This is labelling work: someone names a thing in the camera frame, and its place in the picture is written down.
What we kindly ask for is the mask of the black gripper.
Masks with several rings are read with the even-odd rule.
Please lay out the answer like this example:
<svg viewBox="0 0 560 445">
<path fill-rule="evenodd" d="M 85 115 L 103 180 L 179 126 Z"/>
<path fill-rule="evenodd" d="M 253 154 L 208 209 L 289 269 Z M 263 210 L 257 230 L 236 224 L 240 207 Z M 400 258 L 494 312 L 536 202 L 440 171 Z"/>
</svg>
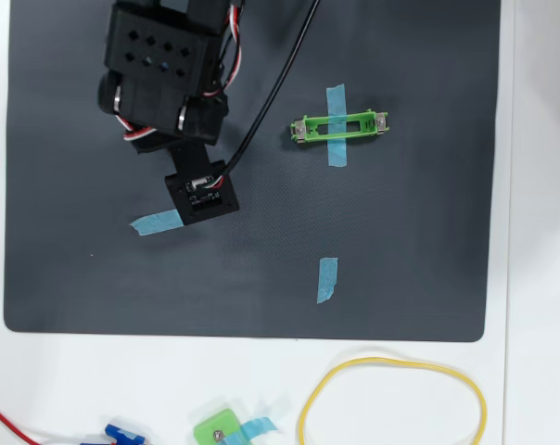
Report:
<svg viewBox="0 0 560 445">
<path fill-rule="evenodd" d="M 144 154 L 167 149 L 180 142 L 214 146 L 229 112 L 228 97 L 191 97 L 184 103 L 182 111 L 185 119 L 181 130 L 176 129 L 174 134 L 161 131 L 147 134 L 131 142 L 134 149 Z"/>
</svg>

